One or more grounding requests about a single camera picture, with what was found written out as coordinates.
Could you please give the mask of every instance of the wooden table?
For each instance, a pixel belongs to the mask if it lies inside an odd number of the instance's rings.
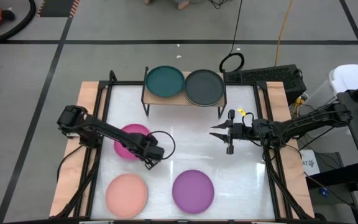
[[[78,96],[77,105],[85,107],[88,111],[93,111],[94,103],[96,100],[96,93],[99,82],[83,82]],[[281,82],[267,82],[267,91],[270,98],[270,107],[272,109],[273,118],[275,121],[285,121],[291,119],[290,111],[288,109],[287,98],[285,96],[285,90],[283,83]],[[264,98],[262,91],[259,91],[262,113],[264,118],[267,117]],[[102,92],[101,102],[104,102],[106,97],[106,91]],[[97,114],[100,118],[103,111],[103,103]],[[290,146],[298,148],[296,140],[292,139],[287,143]],[[78,138],[69,139],[66,146],[65,155],[78,147]],[[302,206],[303,210],[310,216],[314,217],[313,208],[311,206],[311,200],[309,196],[309,190],[306,184],[305,175],[303,173],[302,161],[294,149],[285,147],[280,150],[283,170],[285,174],[285,180],[287,188],[293,195],[295,200]],[[60,178],[57,183],[55,196],[53,198],[52,207],[50,210],[50,216],[59,213],[64,206],[71,199],[73,194],[78,188],[80,182],[81,170],[83,167],[83,161],[85,156],[85,150],[80,150],[63,163]],[[283,196],[281,191],[277,189],[278,206],[280,209],[281,217],[285,217],[285,207],[283,202]],[[85,191],[83,196],[83,205],[86,205],[88,200],[89,188]],[[80,215],[85,215],[86,206],[81,206]]]

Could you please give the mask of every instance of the yellow cable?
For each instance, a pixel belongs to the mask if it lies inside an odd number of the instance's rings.
[[[293,2],[293,0],[291,0],[290,5],[288,6],[288,10],[287,10],[287,13],[285,14],[283,25],[281,26],[280,35],[278,36],[276,59],[274,60],[274,66],[276,66],[276,64],[277,64],[278,52],[279,52],[280,42],[281,42],[281,36],[283,35],[283,30],[284,30],[285,24],[287,23],[288,15],[289,15],[289,13],[291,11],[292,2]]]

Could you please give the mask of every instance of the vacuum hose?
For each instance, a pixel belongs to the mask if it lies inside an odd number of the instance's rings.
[[[6,32],[5,34],[0,35],[0,43],[4,40],[9,39],[9,38],[13,37],[14,35],[16,35],[18,32],[20,32],[22,29],[24,29],[27,25],[29,25],[31,20],[34,18],[35,13],[37,12],[35,2],[34,2],[34,0],[29,0],[29,2],[30,2],[29,13],[18,25],[13,27],[13,29]]]

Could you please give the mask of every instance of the wooden stand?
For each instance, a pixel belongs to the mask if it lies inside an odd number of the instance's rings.
[[[147,89],[147,87],[145,86],[145,79],[148,71],[149,68],[146,67],[144,72],[144,82],[143,82],[143,90],[142,90],[142,104],[143,104],[143,109],[147,116],[149,115],[150,105],[197,106],[188,100],[184,90],[182,90],[180,93],[176,94],[175,96],[168,97],[168,98],[156,96],[153,93],[151,93],[149,89]],[[182,72],[182,73],[186,79],[191,72]],[[223,79],[223,82],[226,83],[224,81],[224,75],[222,75],[222,73],[219,73],[218,75],[220,75]],[[224,96],[222,96],[222,98],[215,105],[210,107],[218,107],[218,118],[221,118],[223,111],[226,107],[226,104],[227,104],[226,86],[224,86]]]

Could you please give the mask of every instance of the teal plate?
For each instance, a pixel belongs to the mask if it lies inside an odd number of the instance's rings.
[[[161,97],[175,96],[185,87],[185,77],[182,72],[171,66],[151,69],[145,82],[151,93]]]

